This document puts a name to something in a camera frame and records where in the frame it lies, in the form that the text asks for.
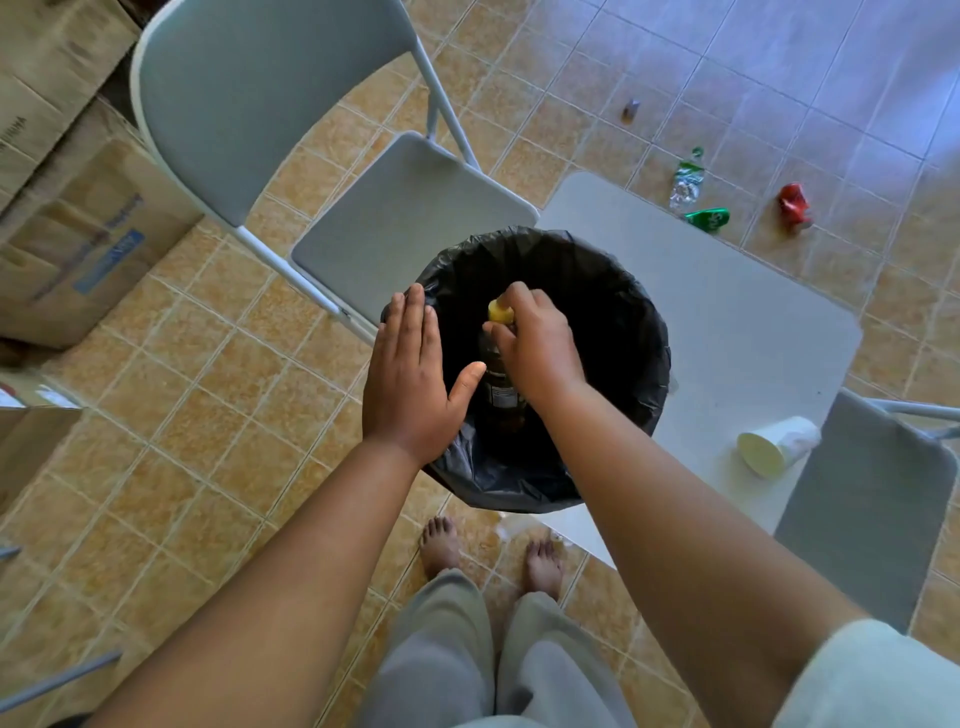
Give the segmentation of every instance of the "gray chair seat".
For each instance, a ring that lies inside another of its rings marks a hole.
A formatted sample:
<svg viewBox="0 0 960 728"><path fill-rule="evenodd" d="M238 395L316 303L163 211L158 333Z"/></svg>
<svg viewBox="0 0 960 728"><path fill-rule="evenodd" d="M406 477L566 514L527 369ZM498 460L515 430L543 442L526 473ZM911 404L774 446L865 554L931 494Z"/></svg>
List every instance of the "gray chair seat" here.
<svg viewBox="0 0 960 728"><path fill-rule="evenodd" d="M529 204L408 132L294 246L308 276L376 323L444 248L471 235L534 226Z"/></svg>
<svg viewBox="0 0 960 728"><path fill-rule="evenodd" d="M841 390L777 528L782 544L905 632L957 462L938 441Z"/></svg>

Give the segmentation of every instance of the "paper cup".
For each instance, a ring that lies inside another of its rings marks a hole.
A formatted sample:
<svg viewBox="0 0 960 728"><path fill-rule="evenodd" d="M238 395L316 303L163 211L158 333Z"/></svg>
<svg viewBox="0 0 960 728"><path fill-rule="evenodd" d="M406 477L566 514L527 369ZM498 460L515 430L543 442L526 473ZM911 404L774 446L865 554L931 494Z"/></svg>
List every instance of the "paper cup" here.
<svg viewBox="0 0 960 728"><path fill-rule="evenodd" d="M747 465L762 477L777 477L820 445L820 428L805 417L742 432L736 448Z"/></svg>

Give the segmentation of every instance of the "white sleeve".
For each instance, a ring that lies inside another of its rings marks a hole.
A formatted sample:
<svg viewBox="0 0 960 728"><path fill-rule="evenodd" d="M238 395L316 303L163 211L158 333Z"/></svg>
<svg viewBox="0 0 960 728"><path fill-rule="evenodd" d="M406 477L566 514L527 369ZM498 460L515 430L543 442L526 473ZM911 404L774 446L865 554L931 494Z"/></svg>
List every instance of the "white sleeve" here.
<svg viewBox="0 0 960 728"><path fill-rule="evenodd" d="M774 728L960 726L960 667L873 619L852 622L810 660Z"/></svg>

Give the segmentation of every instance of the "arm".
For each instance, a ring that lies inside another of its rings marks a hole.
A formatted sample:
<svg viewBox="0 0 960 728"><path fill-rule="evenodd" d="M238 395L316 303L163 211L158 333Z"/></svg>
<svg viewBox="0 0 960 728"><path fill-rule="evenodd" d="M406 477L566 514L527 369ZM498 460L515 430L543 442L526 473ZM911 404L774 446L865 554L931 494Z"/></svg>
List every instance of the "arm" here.
<svg viewBox="0 0 960 728"><path fill-rule="evenodd" d="M456 435L482 363L444 388L437 314L395 294L364 439L297 514L104 703L91 728L309 726L414 476Z"/></svg>
<svg viewBox="0 0 960 728"><path fill-rule="evenodd" d="M866 615L584 380L566 318L515 283L490 327L631 597L715 726L770 725L830 635Z"/></svg>

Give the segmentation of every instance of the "person's right hand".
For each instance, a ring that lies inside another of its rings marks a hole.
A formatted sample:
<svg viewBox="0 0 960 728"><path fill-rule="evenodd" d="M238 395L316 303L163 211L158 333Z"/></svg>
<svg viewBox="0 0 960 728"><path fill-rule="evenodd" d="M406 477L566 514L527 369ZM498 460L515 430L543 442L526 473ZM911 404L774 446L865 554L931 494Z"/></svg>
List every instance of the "person's right hand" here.
<svg viewBox="0 0 960 728"><path fill-rule="evenodd" d="M516 334L490 321L484 331L500 350L520 394L542 412L559 394L586 381L573 332L550 297L523 282L511 283L498 302L514 310Z"/></svg>

